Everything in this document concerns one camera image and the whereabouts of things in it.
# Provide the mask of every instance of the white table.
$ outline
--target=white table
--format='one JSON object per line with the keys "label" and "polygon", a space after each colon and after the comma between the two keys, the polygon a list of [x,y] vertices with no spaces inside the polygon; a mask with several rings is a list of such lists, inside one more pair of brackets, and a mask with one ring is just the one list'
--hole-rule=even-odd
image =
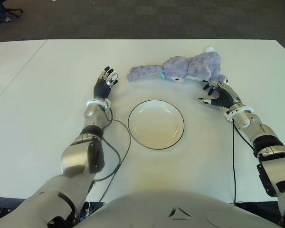
{"label": "white table", "polygon": [[0,43],[0,96],[45,40]]}
{"label": "white table", "polygon": [[[196,81],[161,79],[129,83],[132,66],[161,64],[172,56],[191,57],[212,45],[222,56],[222,73],[243,102],[255,109],[285,144],[285,50],[271,40],[48,40],[0,97],[0,196],[26,198],[59,175],[63,150],[80,133],[86,100],[99,72],[110,65],[120,74],[110,94],[114,117],[125,124],[134,106],[161,99],[175,105],[185,121],[181,140],[162,151],[132,141],[104,200],[146,189],[178,189],[233,201],[232,125],[223,109],[201,105]],[[106,139],[123,155],[127,132],[113,123]],[[236,136],[237,201],[268,201],[250,148]],[[105,168],[116,165],[104,145]],[[97,183],[97,201],[108,181]]]}

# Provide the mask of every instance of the plate rim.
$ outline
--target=plate rim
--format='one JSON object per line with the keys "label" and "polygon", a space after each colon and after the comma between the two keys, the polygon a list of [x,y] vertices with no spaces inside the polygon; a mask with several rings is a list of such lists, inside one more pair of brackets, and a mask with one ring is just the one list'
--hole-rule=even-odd
{"label": "plate rim", "polygon": [[[157,149],[157,148],[151,148],[151,147],[148,147],[148,146],[145,146],[145,145],[141,144],[141,143],[133,136],[133,134],[132,134],[132,132],[131,132],[130,125],[129,125],[130,116],[131,116],[132,112],[134,111],[134,109],[135,109],[137,106],[141,105],[142,103],[148,102],[148,101],[162,101],[162,102],[168,103],[168,104],[172,105],[172,106],[180,113],[180,116],[181,116],[181,119],[182,119],[182,122],[183,122],[182,133],[181,133],[181,135],[180,135],[180,138],[179,138],[174,144],[172,144],[171,146],[168,146],[168,147],[165,147],[165,148],[159,148],[159,149]],[[168,148],[174,146],[175,144],[177,144],[177,143],[179,142],[179,140],[180,140],[180,139],[182,138],[182,136],[184,135],[184,131],[185,131],[185,121],[184,121],[184,117],[182,116],[182,114],[181,114],[181,112],[179,111],[179,109],[178,109],[177,107],[175,107],[173,104],[171,104],[170,102],[163,101],[163,100],[159,100],[159,99],[150,99],[150,100],[146,100],[146,101],[140,102],[138,105],[136,105],[136,106],[131,110],[131,112],[130,112],[130,114],[129,114],[129,116],[128,116],[128,129],[129,129],[130,135],[131,135],[131,136],[135,139],[135,141],[137,141],[140,145],[142,145],[143,147],[146,147],[146,148],[148,148],[148,149],[157,150],[157,151],[158,151],[158,150],[168,149]]]}

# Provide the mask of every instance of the shoe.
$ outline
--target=shoe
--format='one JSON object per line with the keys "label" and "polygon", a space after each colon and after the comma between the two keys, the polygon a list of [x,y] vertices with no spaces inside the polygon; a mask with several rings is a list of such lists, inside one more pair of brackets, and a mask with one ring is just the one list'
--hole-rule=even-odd
{"label": "shoe", "polygon": [[11,19],[9,17],[6,17],[4,20],[6,23],[11,22]]}

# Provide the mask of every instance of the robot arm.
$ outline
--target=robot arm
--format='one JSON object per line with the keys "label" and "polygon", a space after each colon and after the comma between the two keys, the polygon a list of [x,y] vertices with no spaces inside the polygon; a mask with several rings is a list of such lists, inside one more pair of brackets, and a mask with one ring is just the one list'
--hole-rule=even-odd
{"label": "robot arm", "polygon": [[69,228],[88,195],[94,176],[104,167],[103,129],[111,87],[117,83],[113,69],[104,69],[94,87],[94,99],[87,102],[85,124],[80,135],[62,154],[62,175],[48,180],[16,210],[0,219],[0,228]]}
{"label": "robot arm", "polygon": [[229,121],[241,130],[253,145],[254,156],[258,159],[259,177],[267,194],[278,198],[278,205],[285,227],[285,146],[274,131],[262,124],[260,118],[253,114],[253,109],[244,105],[237,93],[228,85],[210,81],[220,93],[217,99],[199,98],[205,104],[221,106],[228,109],[225,113]]}

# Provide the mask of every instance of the purple plush toy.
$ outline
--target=purple plush toy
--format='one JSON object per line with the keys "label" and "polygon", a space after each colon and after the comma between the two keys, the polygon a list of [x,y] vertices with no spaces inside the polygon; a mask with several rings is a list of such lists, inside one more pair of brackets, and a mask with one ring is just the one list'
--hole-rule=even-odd
{"label": "purple plush toy", "polygon": [[224,75],[220,75],[221,57],[213,47],[205,48],[205,52],[194,57],[172,57],[163,65],[146,65],[133,67],[128,74],[129,81],[135,81],[141,77],[159,74],[163,79],[181,82],[185,79],[214,80],[227,83]]}

